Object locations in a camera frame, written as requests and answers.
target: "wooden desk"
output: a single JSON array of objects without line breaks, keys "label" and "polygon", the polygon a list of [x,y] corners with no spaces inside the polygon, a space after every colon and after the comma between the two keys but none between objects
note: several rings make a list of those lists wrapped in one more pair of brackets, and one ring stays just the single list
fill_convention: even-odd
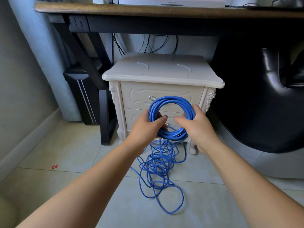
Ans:
[{"label": "wooden desk", "polygon": [[[251,40],[303,38],[303,11],[58,2],[37,2],[35,10],[48,14],[50,22],[99,89],[102,144],[110,143],[116,125],[116,119],[109,120],[112,97],[108,84],[101,79],[76,33],[89,35],[104,71],[112,67],[112,33],[241,36]],[[98,33],[106,33],[106,47]]]}]

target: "coiled cable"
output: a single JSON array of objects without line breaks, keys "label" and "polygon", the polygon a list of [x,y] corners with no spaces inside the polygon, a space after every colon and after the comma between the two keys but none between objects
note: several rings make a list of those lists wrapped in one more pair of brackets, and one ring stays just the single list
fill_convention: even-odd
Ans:
[{"label": "coiled cable", "polygon": [[[189,120],[194,119],[195,113],[192,109],[191,104],[186,99],[175,96],[167,96],[155,100],[150,105],[149,108],[150,121],[153,122],[157,120],[158,112],[161,109],[161,107],[169,103],[175,103],[179,105],[185,112],[185,116],[187,119]],[[140,156],[137,157],[137,160],[139,162],[140,172],[137,172],[132,167],[131,169],[134,170],[139,175],[139,187],[142,194],[146,198],[150,198],[150,199],[156,198],[157,203],[159,204],[159,206],[162,208],[163,211],[165,211],[167,214],[173,214],[177,212],[180,209],[180,207],[183,205],[184,194],[181,188],[179,188],[172,181],[169,180],[169,171],[174,167],[174,164],[182,163],[186,160],[187,153],[183,141],[188,137],[188,134],[184,128],[175,130],[170,126],[168,127],[173,131],[166,131],[165,129],[160,128],[160,130],[158,131],[158,137],[160,137],[160,139],[157,141],[153,141],[150,144],[151,154],[148,155],[146,161],[144,161]],[[177,147],[179,143],[181,143],[184,148],[184,159],[182,161],[176,160],[176,156],[179,154],[179,149]],[[146,171],[146,180],[144,180],[144,178],[141,176],[142,171]],[[152,174],[159,176],[160,178],[162,178],[162,180],[153,181],[151,177]],[[141,181],[143,181],[147,187],[153,188],[154,196],[145,195],[141,187]],[[158,196],[162,192],[162,190],[168,187],[178,188],[182,195],[182,202],[180,206],[176,210],[171,212],[166,211],[166,209],[161,205],[158,199]]]}]

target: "drawer handle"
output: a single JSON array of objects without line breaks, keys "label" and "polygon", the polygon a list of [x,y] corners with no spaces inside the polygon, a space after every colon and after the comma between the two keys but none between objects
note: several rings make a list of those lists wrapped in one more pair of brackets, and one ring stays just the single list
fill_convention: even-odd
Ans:
[{"label": "drawer handle", "polygon": [[154,97],[154,96],[149,96],[149,99],[150,99],[151,101],[154,101],[154,100],[156,100],[156,99],[157,99],[157,97]]}]

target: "black desk frame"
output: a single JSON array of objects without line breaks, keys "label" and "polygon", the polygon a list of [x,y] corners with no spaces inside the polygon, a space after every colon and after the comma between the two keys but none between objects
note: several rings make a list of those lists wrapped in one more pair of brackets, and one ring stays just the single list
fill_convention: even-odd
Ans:
[{"label": "black desk frame", "polygon": [[[48,14],[50,22],[99,89],[101,144],[109,145],[117,118],[109,120],[112,96],[94,67],[77,33],[88,34],[104,71],[113,65],[112,33],[192,36],[246,36],[250,38],[302,38],[304,19],[195,19],[89,14]],[[106,33],[106,47],[99,33]]]}]

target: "black leather chair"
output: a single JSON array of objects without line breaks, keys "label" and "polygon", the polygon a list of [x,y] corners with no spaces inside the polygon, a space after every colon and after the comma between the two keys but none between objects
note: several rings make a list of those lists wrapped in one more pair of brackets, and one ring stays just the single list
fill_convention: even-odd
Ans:
[{"label": "black leather chair", "polygon": [[304,147],[304,51],[291,65],[274,43],[221,38],[211,67],[225,82],[212,107],[237,140],[268,153]]}]

